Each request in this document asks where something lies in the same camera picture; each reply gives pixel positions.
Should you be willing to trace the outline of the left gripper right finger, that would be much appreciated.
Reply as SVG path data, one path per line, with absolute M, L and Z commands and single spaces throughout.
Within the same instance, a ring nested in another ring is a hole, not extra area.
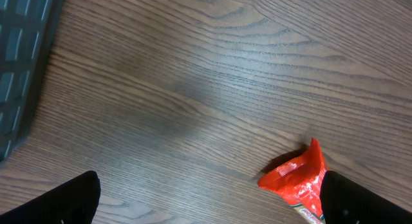
M 327 171 L 320 192 L 326 224 L 411 224 L 411 212 L 335 171 Z

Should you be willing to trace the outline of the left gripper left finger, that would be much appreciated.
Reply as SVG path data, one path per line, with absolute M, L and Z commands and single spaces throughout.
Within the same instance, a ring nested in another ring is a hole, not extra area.
M 87 171 L 1 215 L 2 224 L 91 224 L 100 199 L 100 180 Z

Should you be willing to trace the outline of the long orange pasta packet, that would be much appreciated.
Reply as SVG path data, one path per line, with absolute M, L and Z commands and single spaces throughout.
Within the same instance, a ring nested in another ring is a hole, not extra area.
M 323 224 L 320 192 L 327 171 L 321 145 L 312 138 L 309 148 L 301 156 L 271 170 L 257 184 L 259 188 L 280 196 L 308 223 Z

